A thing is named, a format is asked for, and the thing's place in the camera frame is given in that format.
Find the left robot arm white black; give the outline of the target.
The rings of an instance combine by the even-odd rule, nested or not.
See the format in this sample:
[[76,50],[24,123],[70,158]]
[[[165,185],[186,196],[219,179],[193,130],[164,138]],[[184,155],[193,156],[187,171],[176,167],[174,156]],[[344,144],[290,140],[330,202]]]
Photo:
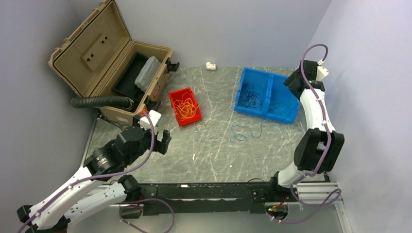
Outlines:
[[141,186],[131,175],[152,153],[166,154],[171,141],[164,130],[161,140],[158,123],[161,114],[151,110],[116,138],[84,160],[83,165],[56,191],[35,205],[17,210],[22,223],[19,233],[66,231],[90,215],[116,203],[135,203],[142,198]]

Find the white pipe elbow fitting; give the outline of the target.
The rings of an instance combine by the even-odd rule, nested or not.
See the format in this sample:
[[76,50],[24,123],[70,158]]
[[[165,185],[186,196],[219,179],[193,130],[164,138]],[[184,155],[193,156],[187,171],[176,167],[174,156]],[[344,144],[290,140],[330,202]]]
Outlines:
[[215,71],[216,70],[216,65],[212,64],[211,62],[206,62],[205,64],[206,69],[209,71]]

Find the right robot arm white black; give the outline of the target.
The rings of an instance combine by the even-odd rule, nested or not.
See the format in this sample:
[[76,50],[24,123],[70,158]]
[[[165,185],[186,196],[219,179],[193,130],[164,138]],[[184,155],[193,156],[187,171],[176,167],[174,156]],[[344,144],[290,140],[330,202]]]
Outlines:
[[283,83],[302,104],[307,130],[294,151],[293,162],[278,173],[277,183],[268,187],[273,201],[282,200],[286,187],[305,177],[330,172],[338,159],[344,135],[336,132],[327,113],[322,83],[327,74],[319,62],[304,60]]

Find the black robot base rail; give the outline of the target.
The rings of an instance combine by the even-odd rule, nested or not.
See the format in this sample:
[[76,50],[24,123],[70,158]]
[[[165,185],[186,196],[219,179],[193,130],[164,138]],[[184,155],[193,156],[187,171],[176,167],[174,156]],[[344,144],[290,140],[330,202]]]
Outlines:
[[248,212],[287,215],[289,203],[296,203],[294,191],[277,183],[253,178],[247,182],[224,183],[139,183],[137,190],[126,193],[122,204],[142,208],[144,216],[176,214]]

